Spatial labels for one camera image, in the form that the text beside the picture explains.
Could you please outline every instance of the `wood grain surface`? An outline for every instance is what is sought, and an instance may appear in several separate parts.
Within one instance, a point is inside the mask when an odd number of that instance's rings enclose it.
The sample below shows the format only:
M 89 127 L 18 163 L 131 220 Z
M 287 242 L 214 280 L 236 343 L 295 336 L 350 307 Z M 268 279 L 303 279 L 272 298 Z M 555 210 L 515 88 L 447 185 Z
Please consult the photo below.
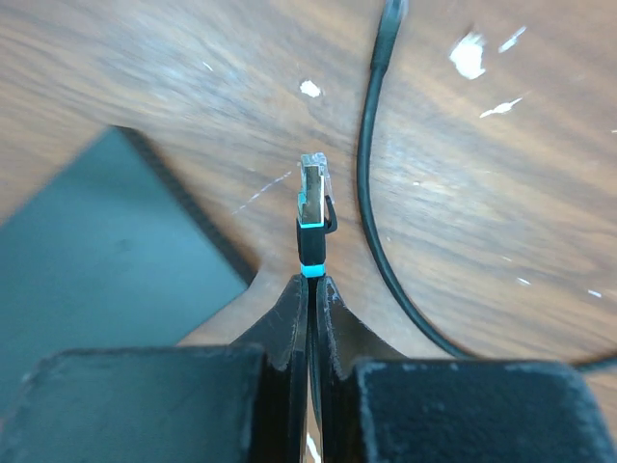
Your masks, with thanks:
M 106 124 L 143 130 L 259 267 L 185 340 L 226 342 L 298 271 L 297 163 L 324 151 L 340 221 L 328 269 L 346 303 L 404 353 L 441 357 L 389 296 L 354 200 L 382 5 L 0 0 L 0 217 Z M 415 301 L 487 356 L 617 348 L 616 23 L 610 0 L 432 0 L 399 35 L 375 131 L 377 222 Z M 487 42 L 475 80 L 448 60 L 470 27 Z M 320 96 L 300 91 L 306 80 Z M 588 381 L 617 436 L 617 372 Z

